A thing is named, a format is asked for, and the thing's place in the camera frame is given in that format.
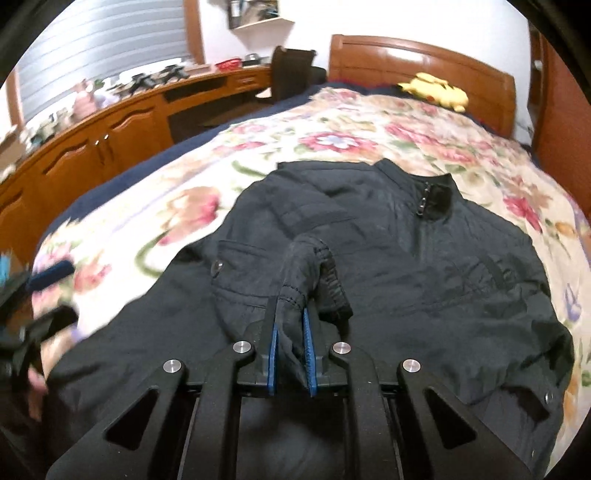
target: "drawer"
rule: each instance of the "drawer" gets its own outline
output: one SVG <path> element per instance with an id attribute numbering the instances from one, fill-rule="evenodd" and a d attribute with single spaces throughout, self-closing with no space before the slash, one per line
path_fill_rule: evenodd
<path id="1" fill-rule="evenodd" d="M 228 85 L 235 93 L 265 89 L 269 84 L 268 72 L 240 72 L 228 79 Z"/>

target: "cabinet door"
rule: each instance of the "cabinet door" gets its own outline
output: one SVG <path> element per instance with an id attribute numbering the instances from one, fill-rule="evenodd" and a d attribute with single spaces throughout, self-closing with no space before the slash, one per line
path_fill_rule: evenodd
<path id="1" fill-rule="evenodd" d="M 117 173 L 172 147 L 163 103 L 161 95 L 155 95 L 118 109 L 103 120 L 101 142 L 109 150 Z"/>
<path id="2" fill-rule="evenodd" d="M 0 252 L 11 250 L 23 265 L 33 260 L 35 247 L 51 222 L 37 187 L 26 173 L 0 186 Z"/>
<path id="3" fill-rule="evenodd" d="M 40 189 L 53 218 L 79 196 L 101 185 L 105 179 L 105 159 L 98 149 L 95 126 L 57 141 L 35 167 Z"/>

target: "window blinds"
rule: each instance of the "window blinds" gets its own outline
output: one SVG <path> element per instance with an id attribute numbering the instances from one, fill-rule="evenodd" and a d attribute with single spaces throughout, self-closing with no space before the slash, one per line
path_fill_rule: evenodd
<path id="1" fill-rule="evenodd" d="M 84 78 L 189 56 L 183 0 L 74 0 L 18 63 L 25 121 Z"/>

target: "yellow plush toy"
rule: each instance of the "yellow plush toy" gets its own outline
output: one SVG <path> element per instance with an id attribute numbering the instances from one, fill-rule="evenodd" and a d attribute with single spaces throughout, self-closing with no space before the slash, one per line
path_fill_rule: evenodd
<path id="1" fill-rule="evenodd" d="M 438 79 L 428 73 L 417 73 L 410 83 L 398 85 L 405 92 L 438 103 L 445 108 L 453 108 L 456 112 L 465 112 L 468 106 L 468 95 L 464 90 L 452 87 L 447 80 Z"/>

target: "floral bedspread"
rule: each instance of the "floral bedspread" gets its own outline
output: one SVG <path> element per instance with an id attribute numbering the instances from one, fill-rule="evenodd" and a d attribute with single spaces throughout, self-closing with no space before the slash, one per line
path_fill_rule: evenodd
<path id="1" fill-rule="evenodd" d="M 576 353 L 557 461 L 591 406 L 591 230 L 516 142 L 417 100 L 325 88 L 303 106 L 232 125 L 82 221 L 64 223 L 45 239 L 34 269 L 68 258 L 76 272 L 36 294 L 34 310 L 70 303 L 80 319 L 44 344 L 46 375 L 66 350 L 146 293 L 183 246 L 213 232 L 238 195 L 278 162 L 384 157 L 409 173 L 451 173 L 465 198 L 532 238 Z"/>

